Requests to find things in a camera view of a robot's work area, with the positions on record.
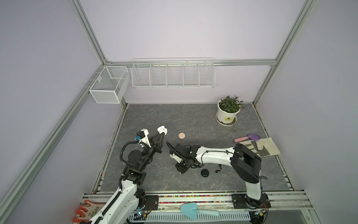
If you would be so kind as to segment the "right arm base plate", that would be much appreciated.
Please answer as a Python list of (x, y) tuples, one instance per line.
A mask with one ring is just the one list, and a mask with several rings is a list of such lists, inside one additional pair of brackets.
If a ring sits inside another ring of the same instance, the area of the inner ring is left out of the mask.
[(251, 199), (246, 194), (232, 194), (235, 209), (269, 209), (271, 204), (266, 193), (262, 193), (259, 200)]

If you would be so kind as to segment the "pink earbud charging case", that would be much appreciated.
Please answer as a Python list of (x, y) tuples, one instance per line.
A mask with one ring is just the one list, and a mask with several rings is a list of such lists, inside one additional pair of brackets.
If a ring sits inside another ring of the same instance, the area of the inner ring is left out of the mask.
[(180, 139), (185, 139), (186, 135), (185, 135), (185, 133), (179, 133), (178, 137)]

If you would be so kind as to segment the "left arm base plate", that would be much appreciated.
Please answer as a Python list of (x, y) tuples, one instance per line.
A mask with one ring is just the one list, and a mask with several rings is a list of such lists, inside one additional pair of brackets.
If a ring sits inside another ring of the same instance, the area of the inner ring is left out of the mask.
[(141, 211), (157, 211), (159, 205), (158, 195), (146, 195), (139, 198), (139, 205), (137, 210)]

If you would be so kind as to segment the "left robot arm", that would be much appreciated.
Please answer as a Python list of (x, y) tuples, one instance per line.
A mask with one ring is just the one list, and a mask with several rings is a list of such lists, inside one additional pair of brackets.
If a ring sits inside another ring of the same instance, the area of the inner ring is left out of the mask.
[(145, 190), (143, 184), (146, 166), (151, 163), (156, 153), (162, 153), (167, 129), (158, 128), (152, 137), (142, 129), (137, 132), (134, 141), (125, 143), (120, 152), (120, 160), (125, 168), (118, 181), (118, 189), (110, 200), (89, 221), (81, 224), (124, 224), (130, 223), (129, 216), (136, 210), (145, 207)]

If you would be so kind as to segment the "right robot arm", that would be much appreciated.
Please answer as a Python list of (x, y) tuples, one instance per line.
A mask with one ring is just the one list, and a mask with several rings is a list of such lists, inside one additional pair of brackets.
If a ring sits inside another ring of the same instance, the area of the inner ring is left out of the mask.
[(245, 145), (237, 143), (229, 148), (207, 148), (197, 145), (177, 144), (170, 148), (170, 157), (177, 163), (176, 169), (184, 174), (190, 168), (202, 168), (207, 163), (231, 167), (245, 182), (246, 193), (232, 196), (235, 209), (269, 209), (268, 196), (263, 193), (261, 179), (262, 159)]

